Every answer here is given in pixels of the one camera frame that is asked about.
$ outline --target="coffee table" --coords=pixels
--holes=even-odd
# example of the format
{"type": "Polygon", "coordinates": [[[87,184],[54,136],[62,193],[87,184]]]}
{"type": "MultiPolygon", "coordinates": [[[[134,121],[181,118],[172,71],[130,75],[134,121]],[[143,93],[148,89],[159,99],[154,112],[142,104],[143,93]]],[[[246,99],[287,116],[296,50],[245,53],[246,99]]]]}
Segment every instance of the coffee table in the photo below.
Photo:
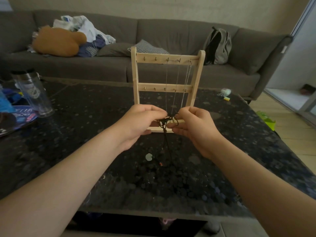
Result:
{"type": "MultiPolygon", "coordinates": [[[[0,139],[0,198],[67,157],[133,105],[130,83],[46,80],[56,113],[0,139]]],[[[218,90],[199,89],[195,106],[210,111],[216,127],[233,144],[316,199],[316,176],[300,159],[240,96],[231,94],[227,102],[217,94],[218,90]]],[[[175,110],[181,99],[178,94],[175,110]]],[[[140,100],[165,108],[164,93],[141,92],[140,100]]],[[[168,111],[172,104],[169,93],[168,111]]],[[[188,139],[171,133],[168,142],[171,158],[161,149],[161,133],[141,136],[114,160],[79,210],[196,220],[253,218],[222,172],[188,139]],[[148,153],[154,155],[152,161],[145,159],[148,153]]]]}

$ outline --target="gray backpack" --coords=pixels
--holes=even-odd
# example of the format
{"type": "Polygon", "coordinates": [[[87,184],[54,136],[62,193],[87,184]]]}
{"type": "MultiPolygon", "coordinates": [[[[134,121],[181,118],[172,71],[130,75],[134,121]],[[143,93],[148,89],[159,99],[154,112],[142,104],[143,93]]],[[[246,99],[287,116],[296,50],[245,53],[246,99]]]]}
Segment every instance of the gray backpack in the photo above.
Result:
{"type": "Polygon", "coordinates": [[[224,29],[216,29],[208,36],[205,44],[205,60],[204,65],[215,64],[222,65],[227,63],[228,55],[232,49],[232,41],[230,34],[224,29]]]}

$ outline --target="wooden jewelry stand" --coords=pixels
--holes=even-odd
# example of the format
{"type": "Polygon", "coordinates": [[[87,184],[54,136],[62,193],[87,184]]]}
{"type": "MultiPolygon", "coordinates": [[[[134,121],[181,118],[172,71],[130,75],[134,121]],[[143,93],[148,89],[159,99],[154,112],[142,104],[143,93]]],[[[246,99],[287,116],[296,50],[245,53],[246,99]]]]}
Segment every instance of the wooden jewelry stand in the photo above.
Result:
{"type": "MultiPolygon", "coordinates": [[[[133,73],[133,89],[134,89],[134,102],[139,102],[140,91],[152,92],[180,92],[188,93],[188,99],[185,106],[193,106],[195,97],[198,90],[198,84],[202,73],[202,68],[205,59],[205,51],[199,51],[198,55],[169,55],[169,54],[148,54],[137,53],[136,47],[131,47],[132,58],[132,73],[133,73]],[[152,64],[172,64],[172,65],[187,65],[195,66],[191,84],[178,85],[178,84],[161,84],[161,83],[140,83],[138,82],[138,68],[137,63],[152,63],[152,64]]],[[[163,132],[161,127],[149,127],[152,132],[163,132]]],[[[167,128],[167,133],[172,133],[171,129],[167,128]]]]}

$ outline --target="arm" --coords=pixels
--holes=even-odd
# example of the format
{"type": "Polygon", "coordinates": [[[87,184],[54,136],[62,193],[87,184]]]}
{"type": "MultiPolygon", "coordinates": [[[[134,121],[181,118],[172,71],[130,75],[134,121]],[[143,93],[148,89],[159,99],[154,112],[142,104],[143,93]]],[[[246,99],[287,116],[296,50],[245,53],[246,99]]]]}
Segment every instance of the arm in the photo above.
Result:
{"type": "Polygon", "coordinates": [[[267,234],[315,236],[316,201],[292,187],[225,139],[208,111],[185,107],[185,123],[168,127],[190,138],[201,154],[212,160],[233,184],[267,234]]]}
{"type": "Polygon", "coordinates": [[[133,106],[116,124],[0,201],[1,236],[59,236],[112,161],[167,113],[133,106]]]}

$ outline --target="brown plush toy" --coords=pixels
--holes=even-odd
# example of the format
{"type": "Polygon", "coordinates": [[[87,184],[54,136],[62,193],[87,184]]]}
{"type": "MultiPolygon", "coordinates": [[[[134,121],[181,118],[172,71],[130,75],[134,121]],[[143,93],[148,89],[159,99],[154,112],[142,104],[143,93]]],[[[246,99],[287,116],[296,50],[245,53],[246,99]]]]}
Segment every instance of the brown plush toy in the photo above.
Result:
{"type": "Polygon", "coordinates": [[[62,28],[44,26],[40,29],[32,46],[41,54],[50,54],[63,57],[77,55],[79,46],[87,42],[87,37],[82,32],[71,32],[62,28]]]}

